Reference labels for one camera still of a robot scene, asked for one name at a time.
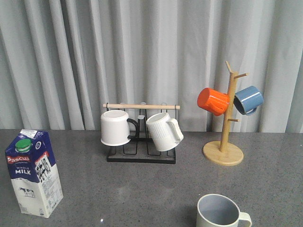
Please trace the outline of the pale green mug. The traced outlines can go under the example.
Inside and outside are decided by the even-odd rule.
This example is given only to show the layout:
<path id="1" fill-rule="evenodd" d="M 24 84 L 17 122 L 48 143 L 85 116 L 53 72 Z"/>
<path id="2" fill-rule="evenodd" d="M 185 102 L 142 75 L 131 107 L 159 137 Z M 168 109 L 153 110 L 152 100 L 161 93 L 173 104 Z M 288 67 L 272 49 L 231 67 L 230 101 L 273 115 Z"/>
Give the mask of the pale green mug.
<path id="1" fill-rule="evenodd" d="M 240 221 L 244 226 L 252 226 L 248 213 L 241 212 L 230 198 L 220 194 L 207 194 L 197 202 L 197 227 L 237 227 Z"/>

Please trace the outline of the blue white milk carton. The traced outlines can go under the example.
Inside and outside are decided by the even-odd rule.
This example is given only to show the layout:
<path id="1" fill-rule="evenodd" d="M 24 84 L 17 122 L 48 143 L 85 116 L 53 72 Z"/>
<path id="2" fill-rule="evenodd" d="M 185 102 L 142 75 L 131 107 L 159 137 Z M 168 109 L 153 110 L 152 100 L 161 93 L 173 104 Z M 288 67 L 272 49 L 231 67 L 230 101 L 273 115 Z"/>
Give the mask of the blue white milk carton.
<path id="1" fill-rule="evenodd" d="M 49 133 L 22 129 L 5 156 L 21 212 L 50 217 L 63 194 Z"/>

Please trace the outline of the white ribbed mug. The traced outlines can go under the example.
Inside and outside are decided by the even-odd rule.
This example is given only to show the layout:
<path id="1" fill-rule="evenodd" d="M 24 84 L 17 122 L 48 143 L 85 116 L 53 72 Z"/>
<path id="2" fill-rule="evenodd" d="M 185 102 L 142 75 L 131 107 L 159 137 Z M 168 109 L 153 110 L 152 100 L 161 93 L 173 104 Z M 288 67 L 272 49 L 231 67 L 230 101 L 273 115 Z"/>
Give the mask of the white ribbed mug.
<path id="1" fill-rule="evenodd" d="M 158 113 L 148 118 L 147 128 L 156 149 L 160 152 L 175 148 L 184 138 L 178 121 L 169 113 Z"/>

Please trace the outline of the orange mug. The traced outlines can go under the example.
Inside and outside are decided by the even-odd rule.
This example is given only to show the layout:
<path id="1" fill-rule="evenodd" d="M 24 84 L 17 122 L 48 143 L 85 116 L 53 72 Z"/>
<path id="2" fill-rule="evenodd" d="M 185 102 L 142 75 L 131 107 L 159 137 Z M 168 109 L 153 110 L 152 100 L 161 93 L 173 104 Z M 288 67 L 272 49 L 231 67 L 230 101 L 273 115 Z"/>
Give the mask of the orange mug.
<path id="1" fill-rule="evenodd" d="M 215 116 L 224 114 L 229 106 L 230 98 L 227 94 L 211 88 L 204 88 L 197 98 L 197 105 Z"/>

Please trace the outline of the wooden mug tree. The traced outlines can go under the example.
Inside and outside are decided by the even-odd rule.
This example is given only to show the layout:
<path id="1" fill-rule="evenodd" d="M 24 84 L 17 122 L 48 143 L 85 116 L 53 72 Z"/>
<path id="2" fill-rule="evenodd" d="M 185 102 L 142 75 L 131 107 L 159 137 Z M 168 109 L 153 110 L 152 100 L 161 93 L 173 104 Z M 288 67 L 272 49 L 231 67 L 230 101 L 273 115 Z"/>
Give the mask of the wooden mug tree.
<path id="1" fill-rule="evenodd" d="M 239 147 L 228 142 L 231 122 L 240 121 L 239 119 L 234 119 L 232 117 L 233 102 L 238 78 L 245 77 L 248 73 L 239 74 L 237 71 L 231 69 L 227 61 L 225 64 L 230 74 L 227 93 L 230 98 L 230 103 L 224 113 L 221 139 L 206 143 L 202 148 L 202 152 L 208 160 L 216 164 L 222 166 L 235 166 L 242 162 L 244 154 Z"/>

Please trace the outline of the blue mug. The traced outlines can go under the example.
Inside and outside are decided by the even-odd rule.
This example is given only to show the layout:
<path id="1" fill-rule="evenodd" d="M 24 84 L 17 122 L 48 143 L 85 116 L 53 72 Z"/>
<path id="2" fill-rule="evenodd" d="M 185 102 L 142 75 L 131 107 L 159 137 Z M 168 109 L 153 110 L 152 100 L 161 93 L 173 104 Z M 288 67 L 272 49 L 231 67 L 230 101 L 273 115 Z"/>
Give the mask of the blue mug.
<path id="1" fill-rule="evenodd" d="M 257 107 L 264 102 L 263 95 L 255 87 L 250 86 L 241 91 L 238 91 L 234 96 L 234 105 L 242 115 L 252 115 L 257 110 Z"/>

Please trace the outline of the grey curtain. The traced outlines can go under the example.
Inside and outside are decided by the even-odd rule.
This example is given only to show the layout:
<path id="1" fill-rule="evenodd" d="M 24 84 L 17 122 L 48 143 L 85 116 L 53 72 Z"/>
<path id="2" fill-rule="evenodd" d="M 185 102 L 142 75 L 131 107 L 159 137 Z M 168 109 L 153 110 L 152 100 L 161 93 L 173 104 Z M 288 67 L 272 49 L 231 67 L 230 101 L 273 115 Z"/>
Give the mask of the grey curtain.
<path id="1" fill-rule="evenodd" d="M 237 132 L 302 132 L 300 0 L 3 0 L 0 127 L 98 130 L 104 103 L 178 104 L 184 131 L 219 131 L 197 107 L 225 63 L 264 104 Z"/>

